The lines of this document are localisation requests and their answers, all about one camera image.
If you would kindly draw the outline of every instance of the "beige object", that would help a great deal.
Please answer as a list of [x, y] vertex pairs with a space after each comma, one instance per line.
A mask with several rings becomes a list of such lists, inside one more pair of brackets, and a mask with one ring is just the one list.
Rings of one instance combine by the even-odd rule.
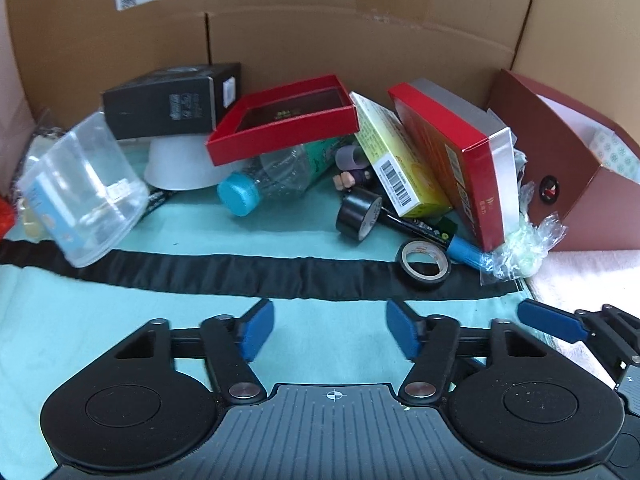
[[0, 0], [0, 196], [8, 195], [15, 168], [34, 128], [15, 65], [5, 2]]

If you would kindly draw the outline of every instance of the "electrical tape roll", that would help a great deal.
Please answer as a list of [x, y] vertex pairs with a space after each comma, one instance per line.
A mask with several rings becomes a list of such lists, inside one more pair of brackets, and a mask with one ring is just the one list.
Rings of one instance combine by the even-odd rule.
[[335, 228], [345, 236], [361, 242], [378, 221], [381, 207], [380, 195], [354, 187], [342, 200]]
[[[437, 274], [421, 274], [415, 270], [408, 261], [410, 254], [428, 254], [438, 266]], [[436, 244], [426, 240], [410, 240], [400, 247], [396, 261], [412, 280], [419, 282], [426, 288], [437, 288], [449, 277], [451, 273], [451, 260], [447, 254]]]

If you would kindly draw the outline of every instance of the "black stripe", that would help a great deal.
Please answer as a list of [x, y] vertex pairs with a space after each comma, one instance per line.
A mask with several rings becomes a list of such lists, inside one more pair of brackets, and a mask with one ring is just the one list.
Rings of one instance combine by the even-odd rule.
[[[49, 241], [2, 240], [0, 264], [38, 267], [76, 280], [156, 292], [286, 300], [481, 300], [518, 290], [515, 282], [481, 286], [478, 272], [462, 265], [454, 266], [440, 288], [424, 290], [395, 262], [367, 260], [111, 251], [95, 264], [76, 269]], [[428, 272], [429, 264], [424, 265], [423, 271]]]

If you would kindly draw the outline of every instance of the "white towel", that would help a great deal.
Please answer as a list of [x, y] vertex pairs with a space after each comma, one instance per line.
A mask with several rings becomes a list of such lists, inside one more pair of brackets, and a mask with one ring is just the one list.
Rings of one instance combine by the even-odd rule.
[[[640, 251], [550, 253], [527, 283], [536, 300], [567, 312], [594, 312], [609, 303], [640, 317]], [[583, 343], [556, 341], [564, 355], [614, 386]]]

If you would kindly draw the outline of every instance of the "blue bottle cap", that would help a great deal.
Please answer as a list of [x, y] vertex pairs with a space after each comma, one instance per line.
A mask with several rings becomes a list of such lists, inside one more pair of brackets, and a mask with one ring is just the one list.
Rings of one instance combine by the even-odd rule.
[[218, 196], [236, 216], [247, 216], [260, 203], [260, 192], [254, 181], [242, 173], [232, 173], [218, 184]]

